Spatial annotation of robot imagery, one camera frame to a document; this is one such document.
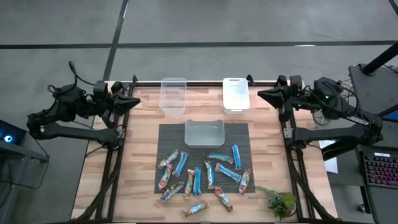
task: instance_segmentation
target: green plant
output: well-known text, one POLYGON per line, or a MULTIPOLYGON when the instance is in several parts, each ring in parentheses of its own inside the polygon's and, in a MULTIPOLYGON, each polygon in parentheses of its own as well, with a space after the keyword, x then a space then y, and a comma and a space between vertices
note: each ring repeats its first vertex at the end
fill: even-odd
POLYGON ((274 211, 274 215, 279 217, 279 221, 292 216, 295 212, 296 198, 292 193, 279 193, 261 186, 256 186, 256 189, 268 195, 268 202, 271 204, 269 209, 274 211))

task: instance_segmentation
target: rgb keyboard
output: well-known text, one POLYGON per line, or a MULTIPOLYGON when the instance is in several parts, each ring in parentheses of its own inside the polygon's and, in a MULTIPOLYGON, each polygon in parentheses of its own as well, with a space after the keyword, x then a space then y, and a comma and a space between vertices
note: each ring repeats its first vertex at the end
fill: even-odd
POLYGON ((398 158, 364 155, 369 185, 398 189, 398 158))

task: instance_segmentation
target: concrete floor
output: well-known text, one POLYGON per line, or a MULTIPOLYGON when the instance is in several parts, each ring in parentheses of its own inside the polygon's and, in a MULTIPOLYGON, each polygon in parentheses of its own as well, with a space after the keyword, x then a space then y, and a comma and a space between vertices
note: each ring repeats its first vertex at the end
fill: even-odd
MULTIPOLYGON (((111 44, 121 5, 122 0, 2 0, 0 45, 111 44)), ((136 0, 129 1, 119 42, 394 40, 397 22, 388 0, 136 0)), ((110 80, 130 80, 133 74, 139 80, 220 80, 247 74, 258 80, 301 75, 306 83, 321 76, 347 79, 349 65, 366 63, 386 48, 118 49, 110 80)), ((73 81, 69 60, 82 78, 95 82, 103 78, 108 55, 109 49, 0 50, 0 118, 25 129, 27 114, 51 105, 47 85, 73 81)), ((51 155, 49 170, 41 188, 21 192, 13 223, 70 218, 87 141, 58 138, 43 145, 51 155)), ((32 183, 39 177, 32 175, 32 183)), ((356 211, 362 203, 359 189, 332 186, 332 191, 340 218, 372 222, 356 211)))

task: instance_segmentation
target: gray placemat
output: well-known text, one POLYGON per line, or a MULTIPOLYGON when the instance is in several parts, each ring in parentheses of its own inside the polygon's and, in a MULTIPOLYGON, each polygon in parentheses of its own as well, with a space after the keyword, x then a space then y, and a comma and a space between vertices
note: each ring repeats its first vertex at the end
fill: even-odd
MULTIPOLYGON (((253 170, 252 161, 251 161, 251 152, 250 152, 249 129, 247 124, 226 124, 225 143, 223 146, 217 149, 189 148, 184 142, 184 130, 185 130, 184 124, 161 124, 159 126, 159 142, 157 147, 156 166, 159 164, 159 162, 162 159, 168 157, 176 149, 178 149, 179 151, 185 151, 188 153, 188 158, 183 167, 183 171, 181 172, 181 179, 184 180, 185 183, 187 183, 188 179, 187 169, 194 169, 195 167, 201 167, 201 179, 200 179, 201 192, 213 193, 212 190, 207 188, 207 174, 206 174, 206 165, 204 161, 207 159, 207 155, 210 152, 216 152, 233 157, 231 146, 232 144, 237 144, 239 146, 242 169, 235 170, 234 164, 231 165, 227 162, 218 161, 216 159, 210 159, 213 168, 215 169, 216 163, 219 162, 226 168, 240 175, 242 175, 244 170, 247 168, 253 170)), ((176 167, 179 162, 180 162, 180 155, 178 155, 178 157, 174 161, 172 161, 171 164, 173 164, 173 166, 176 167)), ((158 189, 157 184, 159 183, 159 180, 162 178, 164 172, 165 168, 158 169, 156 167, 155 184, 154 184, 155 193, 161 193, 158 189)), ((170 187, 177 181, 178 179, 176 177, 171 176, 167 187, 170 187)), ((215 172, 215 184, 219 185, 226 193, 237 193, 239 189, 239 183, 236 183, 233 179, 220 172, 215 172)), ((179 191, 179 193, 183 193, 184 188, 185 185, 179 191)), ((255 192, 253 173, 250 176, 250 181, 246 189, 246 192, 250 193, 255 192)))

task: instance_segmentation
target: colorful snack wrapper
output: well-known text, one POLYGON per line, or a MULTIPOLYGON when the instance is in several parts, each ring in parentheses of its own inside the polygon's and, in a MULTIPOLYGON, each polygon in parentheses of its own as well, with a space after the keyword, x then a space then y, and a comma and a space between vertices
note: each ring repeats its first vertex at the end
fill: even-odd
POLYGON ((225 168, 223 165, 221 165, 218 162, 217 162, 217 165, 216 165, 216 171, 224 173, 228 177, 234 179, 237 183, 239 183, 239 181, 241 180, 241 176, 239 174, 230 171, 229 169, 225 168))
POLYGON ((167 189, 160 197, 160 199, 162 200, 162 202, 166 202, 168 199, 172 198, 183 186, 184 181, 180 180, 178 183, 167 189))
POLYGON ((188 169, 188 181, 187 181, 187 185, 185 186, 185 190, 184 190, 184 198, 185 199, 189 199, 191 196, 194 175, 195 175, 195 171, 188 169))
POLYGON ((168 164, 170 164, 174 159, 176 159, 178 156, 178 150, 175 150, 171 155, 169 155, 169 157, 163 159, 159 165, 157 166, 157 168, 161 169, 165 166, 167 166, 168 164))
POLYGON ((210 154, 208 154, 207 158, 209 158, 209 159, 218 159, 220 161, 229 162, 230 164, 234 163, 234 159, 231 156, 217 154, 217 153, 214 153, 214 152, 211 152, 210 154))
POLYGON ((209 203, 207 201, 204 201, 202 203, 199 203, 197 205, 194 205, 188 209, 181 211, 180 214, 181 214, 182 218, 187 218, 188 216, 198 213, 208 207, 209 207, 209 203))
POLYGON ((195 180, 193 181, 193 194, 194 195, 201 195, 200 190, 200 167, 195 167, 195 180))
POLYGON ((163 174, 163 177, 161 178, 161 180, 159 181, 159 190, 164 190, 167 186, 167 183, 169 182, 170 176, 172 174, 172 170, 173 170, 173 165, 169 164, 166 166, 166 170, 163 174))
POLYGON ((214 187, 214 170, 210 164, 210 161, 205 161, 207 169, 207 184, 208 189, 213 189, 214 187))
POLYGON ((243 195, 246 191, 246 187, 248 187, 250 181, 250 173, 251 169, 246 169, 242 175, 241 183, 239 184, 239 194, 243 195))
POLYGON ((232 211, 232 204, 229 201, 228 197, 226 196, 226 194, 224 193, 224 190, 221 189, 221 187, 219 186, 214 186, 214 193, 220 198, 221 203, 225 206, 226 210, 228 212, 232 211))
POLYGON ((239 148, 237 144, 232 144, 232 153, 234 154, 235 169, 242 169, 241 156, 239 155, 239 148))
POLYGON ((184 167, 185 161, 187 161, 188 153, 181 151, 180 155, 180 162, 173 172, 173 176, 176 178, 180 178, 181 170, 184 167))

